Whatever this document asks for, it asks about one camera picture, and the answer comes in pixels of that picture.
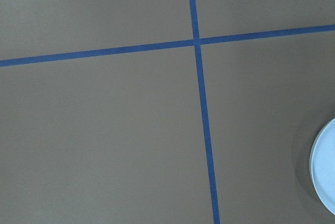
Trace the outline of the light blue plate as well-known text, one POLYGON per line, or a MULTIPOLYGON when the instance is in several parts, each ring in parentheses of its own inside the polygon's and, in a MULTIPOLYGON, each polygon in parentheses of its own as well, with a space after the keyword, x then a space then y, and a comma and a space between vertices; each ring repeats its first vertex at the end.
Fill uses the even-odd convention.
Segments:
POLYGON ((334 119, 324 125, 313 142, 309 172, 319 199, 334 214, 334 119))

